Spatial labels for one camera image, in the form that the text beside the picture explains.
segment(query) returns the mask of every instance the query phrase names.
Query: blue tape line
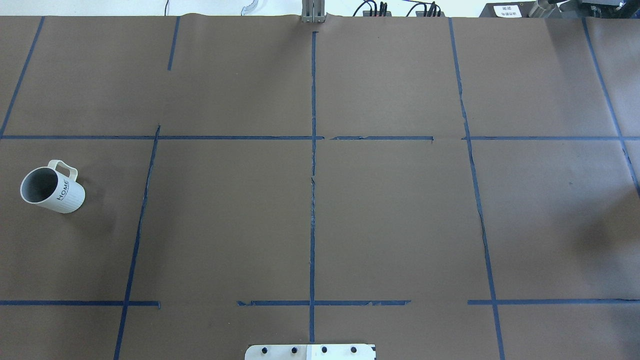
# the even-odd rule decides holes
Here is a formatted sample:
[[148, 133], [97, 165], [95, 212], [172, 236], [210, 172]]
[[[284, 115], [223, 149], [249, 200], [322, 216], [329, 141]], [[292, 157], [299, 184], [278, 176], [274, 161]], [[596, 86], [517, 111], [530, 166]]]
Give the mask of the blue tape line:
[[336, 136], [331, 140], [431, 140], [433, 136]]
[[24, 65], [22, 66], [22, 72], [20, 72], [20, 77], [18, 78], [18, 83], [15, 85], [15, 90], [13, 91], [13, 96], [11, 96], [9, 107], [7, 107], [6, 109], [6, 114], [4, 115], [4, 121], [2, 123], [2, 127], [0, 127], [0, 138], [2, 138], [2, 136], [4, 135], [4, 130], [6, 129], [7, 124], [9, 123], [9, 117], [11, 116], [11, 111], [13, 110], [15, 99], [18, 97], [18, 91], [20, 91], [22, 80], [24, 79], [24, 75], [27, 72], [27, 67], [29, 66], [29, 61], [31, 61], [31, 55], [33, 55], [33, 49], [35, 49], [36, 47], [36, 43], [38, 42], [38, 37], [40, 36], [40, 31], [42, 30], [43, 24], [44, 24], [44, 16], [40, 17], [40, 23], [38, 24], [36, 35], [34, 35], [33, 37], [33, 42], [31, 43], [31, 48], [29, 48], [27, 59], [24, 60]]
[[[122, 306], [124, 301], [0, 300], [0, 306]], [[129, 306], [160, 306], [159, 301], [132, 301]]]
[[[315, 300], [315, 306], [405, 306], [411, 300]], [[237, 302], [238, 306], [309, 306], [307, 300], [253, 300]]]
[[[469, 130], [469, 121], [467, 118], [467, 111], [465, 109], [465, 103], [462, 97], [462, 78], [460, 76], [460, 64], [458, 63], [458, 51], [456, 49], [456, 37], [453, 31], [453, 21], [449, 18], [449, 32], [451, 34], [451, 48], [453, 50], [453, 62], [456, 67], [456, 78], [458, 80], [458, 93], [460, 95], [460, 109], [462, 111], [462, 117], [465, 119], [465, 135], [467, 136], [467, 151], [469, 153], [469, 163], [471, 165], [471, 177], [474, 183], [474, 191], [476, 193], [476, 208], [478, 215], [480, 216], [480, 225], [482, 227], [482, 240], [484, 244], [484, 262], [486, 265], [487, 278], [489, 280], [489, 291], [491, 293], [491, 299], [495, 300], [495, 286], [493, 284], [493, 271], [491, 268], [491, 257], [489, 256], [489, 244], [486, 239], [486, 229], [484, 228], [484, 215], [482, 210], [482, 202], [480, 200], [480, 189], [478, 187], [476, 164], [474, 163], [473, 148], [471, 146], [471, 132]], [[493, 322], [495, 324], [495, 335], [498, 341], [498, 352], [500, 354], [500, 360], [504, 360], [504, 346], [502, 344], [502, 329], [500, 327], [500, 316], [498, 314], [498, 305], [493, 304]]]
[[171, 43], [171, 53], [169, 54], [169, 65], [167, 65], [166, 69], [171, 71], [171, 67], [173, 66], [173, 54], [175, 52], [175, 42], [178, 40], [178, 28], [180, 27], [180, 17], [175, 18], [175, 29], [173, 30], [173, 42]]
[[[4, 135], [7, 140], [154, 140], [150, 135]], [[162, 135], [160, 140], [312, 140], [312, 136]]]
[[600, 72], [600, 66], [598, 64], [598, 59], [596, 58], [596, 53], [593, 50], [593, 44], [591, 43], [591, 36], [589, 35], [589, 28], [587, 27], [587, 21], [585, 18], [582, 18], [582, 27], [584, 28], [584, 36], [587, 38], [587, 45], [589, 46], [589, 52], [591, 53], [591, 58], [593, 59], [593, 65], [595, 65], [596, 73], [598, 74], [598, 80], [600, 81], [602, 92], [604, 93], [604, 97], [607, 100], [607, 107], [609, 108], [609, 113], [611, 114], [611, 118], [613, 119], [613, 125], [616, 128], [616, 134], [618, 135], [618, 139], [620, 140], [620, 146], [622, 146], [622, 152], [624, 153], [625, 160], [627, 161], [627, 167], [629, 168], [631, 179], [633, 180], [634, 186], [636, 187], [638, 197], [640, 197], [640, 184], [638, 184], [638, 178], [636, 176], [636, 171], [634, 170], [634, 165], [631, 163], [631, 158], [629, 158], [629, 152], [627, 151], [627, 145], [625, 144], [625, 141], [622, 137], [622, 131], [620, 130], [618, 117], [616, 116], [616, 112], [613, 110], [611, 98], [609, 97], [609, 91], [607, 90], [607, 86], [604, 83], [602, 72]]
[[471, 136], [471, 140], [569, 140], [569, 141], [618, 141], [615, 136]]
[[469, 300], [468, 305], [640, 304], [640, 299], [505, 299]]
[[316, 342], [316, 34], [311, 34], [311, 234], [309, 251], [309, 343]]
[[145, 193], [142, 197], [142, 206], [140, 208], [140, 218], [138, 219], [138, 230], [136, 232], [136, 241], [133, 245], [133, 255], [131, 256], [131, 266], [129, 267], [129, 278], [127, 280], [127, 290], [124, 295], [124, 304], [122, 306], [122, 315], [120, 316], [120, 328], [118, 329], [118, 339], [116, 341], [116, 350], [113, 359], [118, 360], [120, 357], [120, 347], [122, 346], [122, 335], [124, 334], [124, 325], [127, 320], [127, 308], [129, 307], [129, 299], [131, 297], [131, 285], [133, 284], [133, 274], [136, 270], [136, 258], [138, 257], [138, 249], [140, 247], [140, 236], [142, 235], [142, 220], [147, 209], [147, 199], [149, 194], [149, 183], [151, 180], [151, 172], [154, 169], [154, 161], [156, 159], [156, 151], [158, 147], [158, 137], [160, 135], [160, 125], [156, 129], [156, 139], [154, 147], [151, 150], [151, 160], [149, 160], [149, 170], [147, 171], [147, 182], [145, 183]]

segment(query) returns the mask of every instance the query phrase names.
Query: white metal bracket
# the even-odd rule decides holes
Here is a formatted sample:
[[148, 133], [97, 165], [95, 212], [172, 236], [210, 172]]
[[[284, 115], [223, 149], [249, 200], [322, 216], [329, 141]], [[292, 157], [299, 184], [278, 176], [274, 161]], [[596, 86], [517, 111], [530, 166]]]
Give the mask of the white metal bracket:
[[253, 345], [244, 360], [376, 360], [368, 344]]
[[302, 0], [302, 22], [324, 22], [324, 0]]

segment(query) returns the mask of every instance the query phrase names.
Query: horizontal blue tape strip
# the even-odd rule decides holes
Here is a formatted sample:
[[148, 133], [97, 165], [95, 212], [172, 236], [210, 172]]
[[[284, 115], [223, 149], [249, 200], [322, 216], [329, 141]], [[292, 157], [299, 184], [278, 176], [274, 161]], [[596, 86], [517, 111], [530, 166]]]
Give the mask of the horizontal blue tape strip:
[[[411, 300], [316, 300], [315, 306], [405, 306]], [[308, 306], [308, 300], [253, 300], [237, 302], [238, 306]]]
[[336, 136], [331, 140], [431, 140], [433, 136]]
[[[7, 140], [154, 140], [147, 135], [4, 135]], [[312, 136], [163, 135], [160, 140], [311, 140]]]
[[[617, 136], [471, 136], [471, 140], [569, 140], [569, 141], [619, 141]], [[630, 136], [623, 140], [640, 140], [640, 136]]]
[[[493, 305], [491, 300], [469, 300], [468, 305]], [[640, 304], [640, 299], [507, 299], [496, 305]]]
[[[0, 300], [0, 306], [123, 306], [124, 301]], [[160, 301], [130, 301], [129, 306], [160, 307]]]

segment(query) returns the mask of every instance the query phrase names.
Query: metal cylinder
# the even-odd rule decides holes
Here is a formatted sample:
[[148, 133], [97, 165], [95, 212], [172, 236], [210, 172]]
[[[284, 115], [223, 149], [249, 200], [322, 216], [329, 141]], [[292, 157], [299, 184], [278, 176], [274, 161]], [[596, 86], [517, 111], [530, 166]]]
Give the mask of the metal cylinder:
[[550, 4], [548, 0], [536, 0], [529, 11], [529, 17], [549, 17], [555, 9], [556, 4]]

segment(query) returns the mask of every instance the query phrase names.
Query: mug handle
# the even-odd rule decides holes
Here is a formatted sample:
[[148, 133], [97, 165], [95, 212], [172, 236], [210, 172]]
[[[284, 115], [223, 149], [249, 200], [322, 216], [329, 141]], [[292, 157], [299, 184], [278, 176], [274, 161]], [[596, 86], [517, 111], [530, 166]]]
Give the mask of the mug handle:
[[47, 167], [50, 167], [53, 170], [56, 170], [56, 167], [58, 165], [69, 170], [69, 179], [75, 181], [78, 178], [78, 170], [74, 167], [70, 167], [69, 165], [65, 164], [65, 162], [62, 160], [51, 160], [47, 165]]

